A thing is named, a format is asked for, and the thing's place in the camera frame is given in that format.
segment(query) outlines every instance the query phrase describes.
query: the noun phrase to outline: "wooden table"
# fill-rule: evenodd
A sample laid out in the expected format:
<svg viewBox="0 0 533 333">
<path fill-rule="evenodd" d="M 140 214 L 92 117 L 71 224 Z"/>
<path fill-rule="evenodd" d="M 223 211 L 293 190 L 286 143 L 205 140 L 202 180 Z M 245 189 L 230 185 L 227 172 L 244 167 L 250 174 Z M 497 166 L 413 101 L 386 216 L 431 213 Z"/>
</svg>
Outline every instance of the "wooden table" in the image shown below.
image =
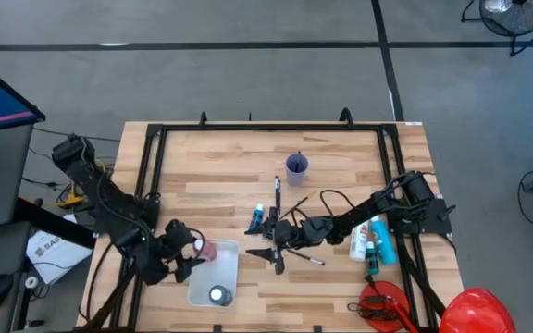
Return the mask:
<svg viewBox="0 0 533 333">
<path fill-rule="evenodd" d="M 125 124 L 113 176 L 124 192 L 134 192 L 147 124 Z M 406 169 L 433 171 L 423 127 L 407 123 L 397 126 Z M 390 138 L 387 145 L 391 147 Z M 274 205 L 273 179 L 277 175 L 283 184 L 282 211 L 313 191 L 340 190 L 358 204 L 372 191 L 381 189 L 384 178 L 374 132 L 170 132 L 166 149 L 158 232 L 163 232 L 170 219 L 177 218 L 200 229 L 209 239 L 236 240 L 240 246 L 237 297 L 225 310 L 194 307 L 187 301 L 188 285 L 177 284 L 174 277 L 169 277 L 156 286 L 143 287 L 137 330 L 212 331 L 213 325 L 220 324 L 225 331 L 311 331 L 314 325 L 323 326 L 324 331 L 374 331 L 346 308 L 347 303 L 357 302 L 366 285 L 365 265 L 349 259 L 348 240 L 335 247 L 323 243 L 301 250 L 324 260 L 326 266 L 285 253 L 287 269 L 276 276 L 274 266 L 245 253 L 248 249 L 266 248 L 268 242 L 243 235 L 256 204 L 263 204 L 266 211 Z M 303 187 L 290 188 L 285 182 L 285 159 L 298 150 L 308 157 L 310 167 Z M 396 175 L 391 149 L 389 155 Z M 152 154 L 148 182 L 153 159 Z M 435 178 L 426 177 L 433 191 L 439 192 Z M 349 209 L 335 194 L 327 194 L 327 202 L 336 214 Z M 312 196 L 302 209 L 309 216 L 326 213 L 318 195 Z M 447 305 L 463 290 L 453 249 L 436 235 L 422 235 L 421 240 L 430 284 Z M 81 309 L 85 309 L 93 268 L 108 243 L 107 238 L 96 243 Z M 115 287 L 119 266 L 120 256 L 113 248 L 94 285 L 93 311 Z M 382 265 L 376 279 L 402 287 L 398 264 Z M 415 290 L 423 324 L 427 322 L 423 319 L 425 311 L 418 288 Z M 127 323 L 130 296 L 128 290 L 121 325 Z"/>
</svg>

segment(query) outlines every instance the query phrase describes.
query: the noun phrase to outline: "concrete floor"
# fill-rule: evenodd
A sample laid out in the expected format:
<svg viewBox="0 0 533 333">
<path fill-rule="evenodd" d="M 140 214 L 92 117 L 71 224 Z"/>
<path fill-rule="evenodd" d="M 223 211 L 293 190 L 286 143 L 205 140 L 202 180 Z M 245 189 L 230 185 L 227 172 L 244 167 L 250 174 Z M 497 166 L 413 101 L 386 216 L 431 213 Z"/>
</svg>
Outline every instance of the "concrete floor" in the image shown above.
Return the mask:
<svg viewBox="0 0 533 333">
<path fill-rule="evenodd" d="M 391 42 L 506 39 L 460 23 L 465 0 L 381 4 Z M 476 13 L 474 7 L 470 13 Z M 358 0 L 0 0 L 0 44 L 376 41 L 371 3 Z M 520 332 L 533 332 L 533 226 L 516 189 L 533 170 L 533 48 L 391 49 L 404 117 L 423 121 L 452 217 L 466 287 L 493 291 Z M 0 76 L 47 115 L 42 128 L 118 138 L 128 120 L 393 120 L 377 48 L 337 50 L 0 52 Z M 35 132 L 50 152 L 62 138 Z M 117 145 L 97 142 L 99 154 Z M 66 178 L 29 155 L 25 176 Z M 21 195 L 56 195 L 24 184 Z M 533 217 L 533 196 L 524 197 Z M 87 268 L 31 304 L 34 331 L 71 328 Z"/>
</svg>

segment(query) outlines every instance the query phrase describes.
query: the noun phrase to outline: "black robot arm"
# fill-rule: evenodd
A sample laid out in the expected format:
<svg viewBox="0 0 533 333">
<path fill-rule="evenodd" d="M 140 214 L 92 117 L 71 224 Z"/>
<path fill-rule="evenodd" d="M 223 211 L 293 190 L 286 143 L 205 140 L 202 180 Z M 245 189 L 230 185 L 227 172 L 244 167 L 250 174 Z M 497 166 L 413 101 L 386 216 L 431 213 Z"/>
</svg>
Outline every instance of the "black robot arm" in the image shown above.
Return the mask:
<svg viewBox="0 0 533 333">
<path fill-rule="evenodd" d="M 297 212 L 304 215 L 304 220 L 292 225 L 289 220 L 278 220 L 276 212 L 271 209 L 265 223 L 245 233 L 263 234 L 273 240 L 273 246 L 270 249 L 247 252 L 277 264 L 276 273 L 282 274 L 284 264 L 281 250 L 317 246 L 323 240 L 331 245 L 340 244 L 345 237 L 351 235 L 353 228 L 380 214 L 397 215 L 407 227 L 419 226 L 422 223 L 445 225 L 443 222 L 455 206 L 446 208 L 445 202 L 435 197 L 424 175 L 425 173 L 420 171 L 406 172 L 389 182 L 384 189 L 372 193 L 369 199 L 339 216 L 330 214 L 308 217 L 297 209 Z M 400 199 L 395 195 L 398 189 L 403 192 Z"/>
<path fill-rule="evenodd" d="M 107 233 L 117 250 L 134 261 L 145 284 L 154 285 L 169 273 L 174 273 L 177 282 L 182 282 L 194 265 L 203 262 L 182 257 L 182 248 L 196 238 L 178 220 L 169 222 L 164 235 L 154 236 L 159 195 L 137 198 L 123 193 L 96 164 L 94 148 L 87 139 L 68 136 L 53 149 L 53 161 L 90 200 L 98 221 L 97 231 Z M 167 266 L 171 261 L 177 263 L 175 271 L 170 271 Z"/>
</svg>

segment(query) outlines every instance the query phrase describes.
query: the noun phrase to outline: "blue bottle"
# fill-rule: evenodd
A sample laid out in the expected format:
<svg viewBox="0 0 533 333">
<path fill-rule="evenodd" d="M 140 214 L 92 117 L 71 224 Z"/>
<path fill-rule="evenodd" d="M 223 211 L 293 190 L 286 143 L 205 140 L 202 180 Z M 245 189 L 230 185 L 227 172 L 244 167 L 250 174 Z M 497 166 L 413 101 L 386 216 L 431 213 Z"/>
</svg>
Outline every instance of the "blue bottle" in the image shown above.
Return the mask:
<svg viewBox="0 0 533 333">
<path fill-rule="evenodd" d="M 250 221 L 250 226 L 248 229 L 256 228 L 263 223 L 263 205 L 257 204 L 254 213 L 252 214 L 252 220 Z"/>
<path fill-rule="evenodd" d="M 394 264 L 398 261 L 396 252 L 390 240 L 390 233 L 386 223 L 375 216 L 371 219 L 371 232 L 374 234 L 374 242 L 378 246 L 379 256 L 384 265 Z"/>
</svg>

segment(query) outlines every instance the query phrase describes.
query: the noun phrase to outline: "blue cup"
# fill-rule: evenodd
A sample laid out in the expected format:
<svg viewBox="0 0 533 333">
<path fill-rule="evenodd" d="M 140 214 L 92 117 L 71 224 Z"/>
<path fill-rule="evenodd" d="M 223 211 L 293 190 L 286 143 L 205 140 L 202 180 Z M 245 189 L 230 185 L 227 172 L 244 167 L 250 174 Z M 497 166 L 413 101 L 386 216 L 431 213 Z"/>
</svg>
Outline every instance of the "blue cup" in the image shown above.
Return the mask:
<svg viewBox="0 0 533 333">
<path fill-rule="evenodd" d="M 285 162 L 287 168 L 287 183 L 290 186 L 300 186 L 304 182 L 305 173 L 309 163 L 307 158 L 300 153 L 291 154 L 287 157 L 287 162 Z"/>
</svg>

